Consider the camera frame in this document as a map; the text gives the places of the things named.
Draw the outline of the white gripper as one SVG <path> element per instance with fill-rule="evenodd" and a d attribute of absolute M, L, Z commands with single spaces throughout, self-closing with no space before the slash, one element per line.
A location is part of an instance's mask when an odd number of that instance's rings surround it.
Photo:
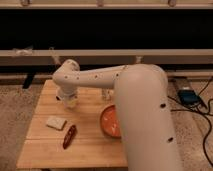
<path fill-rule="evenodd" d="M 71 88 L 63 90 L 62 88 L 58 88 L 56 91 L 56 99 L 61 101 L 69 101 L 77 97 L 77 89 Z"/>

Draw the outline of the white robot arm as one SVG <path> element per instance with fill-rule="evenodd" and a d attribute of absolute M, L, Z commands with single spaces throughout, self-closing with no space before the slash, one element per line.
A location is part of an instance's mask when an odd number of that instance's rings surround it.
<path fill-rule="evenodd" d="M 57 96 L 67 102 L 78 87 L 112 89 L 128 171 L 183 171 L 170 106 L 168 78 L 152 64 L 82 71 L 65 61 L 53 74 Z"/>

